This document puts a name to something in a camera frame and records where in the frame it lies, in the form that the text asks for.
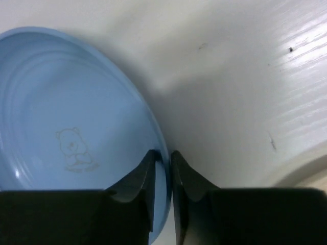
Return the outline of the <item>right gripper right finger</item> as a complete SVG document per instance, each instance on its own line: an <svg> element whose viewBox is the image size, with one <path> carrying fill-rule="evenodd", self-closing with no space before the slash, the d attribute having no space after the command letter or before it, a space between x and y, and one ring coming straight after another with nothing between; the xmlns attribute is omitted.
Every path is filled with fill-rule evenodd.
<svg viewBox="0 0 327 245"><path fill-rule="evenodd" d="M220 188L171 154L177 244L326 244L326 193Z"/></svg>

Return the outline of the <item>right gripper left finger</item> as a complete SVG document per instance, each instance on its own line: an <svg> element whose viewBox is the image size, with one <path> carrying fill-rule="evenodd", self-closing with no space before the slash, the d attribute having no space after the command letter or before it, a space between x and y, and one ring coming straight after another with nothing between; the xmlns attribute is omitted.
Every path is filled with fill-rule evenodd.
<svg viewBox="0 0 327 245"><path fill-rule="evenodd" d="M159 159L149 150L103 190L1 192L1 244L147 244Z"/></svg>

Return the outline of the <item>light blue plate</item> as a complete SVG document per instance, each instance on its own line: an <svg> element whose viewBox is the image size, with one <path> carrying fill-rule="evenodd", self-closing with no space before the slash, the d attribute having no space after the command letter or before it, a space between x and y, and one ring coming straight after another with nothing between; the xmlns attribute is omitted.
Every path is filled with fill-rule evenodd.
<svg viewBox="0 0 327 245"><path fill-rule="evenodd" d="M106 56L53 29L1 34L1 190L105 189L157 150L154 229L170 209L169 152L148 104Z"/></svg>

